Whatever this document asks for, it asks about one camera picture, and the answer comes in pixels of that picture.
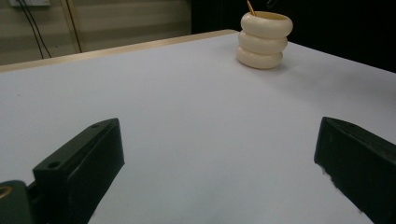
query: cup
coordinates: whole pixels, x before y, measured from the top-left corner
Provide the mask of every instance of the cup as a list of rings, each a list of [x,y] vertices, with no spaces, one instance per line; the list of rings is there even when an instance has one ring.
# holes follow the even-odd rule
[[[236,58],[258,69],[277,67],[282,62],[282,51],[288,45],[287,36],[293,23],[289,17],[272,12],[256,11],[255,14],[242,17]]]

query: wall outlet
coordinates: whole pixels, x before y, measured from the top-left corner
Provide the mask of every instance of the wall outlet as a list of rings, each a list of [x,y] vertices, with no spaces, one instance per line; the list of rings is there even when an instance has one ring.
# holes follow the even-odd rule
[[[20,7],[18,0],[8,0],[12,7]],[[20,0],[24,1],[28,7],[49,7],[50,0]]]

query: wall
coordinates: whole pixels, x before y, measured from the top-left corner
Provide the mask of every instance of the wall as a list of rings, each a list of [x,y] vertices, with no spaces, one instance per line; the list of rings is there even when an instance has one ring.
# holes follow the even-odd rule
[[[43,39],[54,56],[76,53],[60,1],[50,7],[32,7]],[[19,7],[0,0],[0,64],[41,59],[32,28]]]
[[[32,7],[49,52],[57,57],[189,35],[191,0],[50,0]],[[40,60],[20,8],[0,0],[0,65]]]

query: white tabletop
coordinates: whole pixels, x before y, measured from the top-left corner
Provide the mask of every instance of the white tabletop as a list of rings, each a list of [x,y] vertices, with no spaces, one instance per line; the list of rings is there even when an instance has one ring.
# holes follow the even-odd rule
[[[90,223],[369,224],[314,164],[321,118],[396,143],[396,74],[289,43],[276,69],[237,34],[0,74],[0,182],[119,118],[126,164]]]

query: toothpick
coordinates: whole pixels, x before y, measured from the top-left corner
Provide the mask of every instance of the toothpick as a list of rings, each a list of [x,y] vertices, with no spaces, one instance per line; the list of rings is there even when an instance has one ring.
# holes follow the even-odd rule
[[[253,7],[251,6],[251,4],[248,0],[247,0],[247,6],[248,6],[248,9],[250,10],[250,14],[253,16],[256,16],[256,13],[254,12]]]

